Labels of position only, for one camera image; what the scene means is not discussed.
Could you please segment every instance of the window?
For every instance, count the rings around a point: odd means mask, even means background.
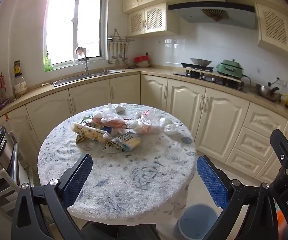
[[[77,47],[93,61],[103,59],[101,6],[102,0],[49,0],[45,43],[53,68],[76,62]]]

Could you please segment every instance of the blue gripper pad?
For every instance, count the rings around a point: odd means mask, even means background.
[[[87,155],[86,159],[83,160],[81,165],[76,170],[76,173],[68,181],[65,189],[63,190],[63,201],[62,205],[65,208],[73,206],[75,203],[84,183],[90,174],[93,167],[93,160],[90,155]]]
[[[218,176],[208,165],[206,160],[199,157],[197,160],[197,172],[203,180],[208,192],[212,196],[216,206],[225,209],[228,205],[227,189]]]

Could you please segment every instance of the white tablecloth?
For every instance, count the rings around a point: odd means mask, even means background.
[[[123,118],[148,106],[122,104]],[[76,202],[68,208],[73,216],[109,225],[155,224],[180,218],[186,206],[188,185],[196,170],[196,149],[189,130],[172,115],[161,117],[180,124],[179,133],[168,136],[142,135],[142,142],[131,152],[107,154],[104,143],[86,139],[76,144],[69,124],[107,106],[87,110],[65,120],[47,136],[41,147],[38,171],[41,184],[60,178],[82,153],[93,158],[93,169]]]

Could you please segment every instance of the blue bucket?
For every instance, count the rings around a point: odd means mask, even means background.
[[[200,240],[217,220],[216,211],[208,205],[196,204],[186,208],[177,221],[173,235],[177,240]]]

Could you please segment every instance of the faucet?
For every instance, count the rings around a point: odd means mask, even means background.
[[[86,56],[86,48],[77,47],[77,48],[75,49],[75,55],[80,55],[80,56],[81,56],[82,54],[84,54],[85,57],[78,59],[77,62],[80,62],[80,61],[84,61],[84,62],[85,62],[85,73],[86,73],[86,76],[88,77],[88,76],[89,76],[89,73],[88,73],[87,61],[88,61],[90,58]]]

